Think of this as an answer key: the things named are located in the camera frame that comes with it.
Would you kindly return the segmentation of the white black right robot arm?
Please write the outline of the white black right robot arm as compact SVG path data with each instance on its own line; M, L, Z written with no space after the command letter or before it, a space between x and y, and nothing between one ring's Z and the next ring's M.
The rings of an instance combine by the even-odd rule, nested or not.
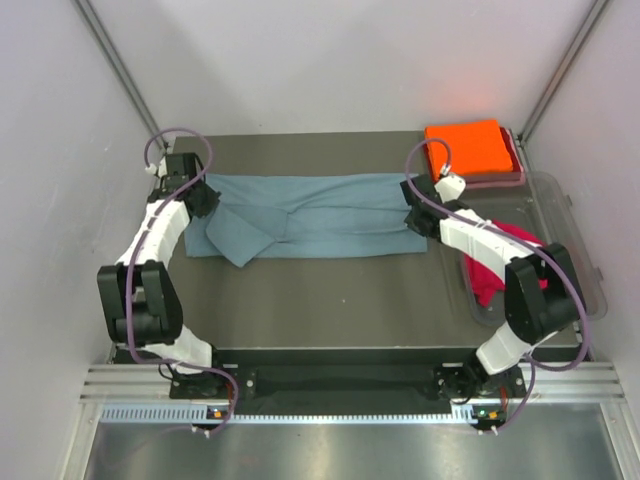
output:
M400 188L410 207L410 230L463 253L504 284L504 322L463 362L470 396L492 394L503 372L574 322L588 321L563 245L529 242L483 219L459 201L465 183L455 175L436 183L428 175L407 175Z

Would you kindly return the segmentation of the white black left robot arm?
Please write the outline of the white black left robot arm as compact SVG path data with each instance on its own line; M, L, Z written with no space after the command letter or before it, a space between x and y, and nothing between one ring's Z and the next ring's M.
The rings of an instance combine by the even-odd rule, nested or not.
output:
M147 198L145 216L126 251L97 273L97 286L111 341L138 356L149 353L181 372L205 396L226 387L214 348L184 325L183 308L168 265L178 240L195 219L215 212L220 193L206 184L195 153L168 154L148 170L159 182Z

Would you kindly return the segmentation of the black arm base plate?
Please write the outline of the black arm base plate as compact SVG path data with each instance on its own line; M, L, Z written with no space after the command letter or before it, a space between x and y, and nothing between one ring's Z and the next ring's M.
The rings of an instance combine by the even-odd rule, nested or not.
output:
M521 398L519 367L487 377L468 373L470 347L219 348L213 365L234 373L245 398L275 393L416 392L428 399Z

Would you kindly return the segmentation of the light blue t-shirt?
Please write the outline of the light blue t-shirt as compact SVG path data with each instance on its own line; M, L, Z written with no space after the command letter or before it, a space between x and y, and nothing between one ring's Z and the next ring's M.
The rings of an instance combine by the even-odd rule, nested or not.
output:
M216 210L184 233L192 258L221 256L242 268L258 258L365 258L424 253L404 220L401 174L207 176Z

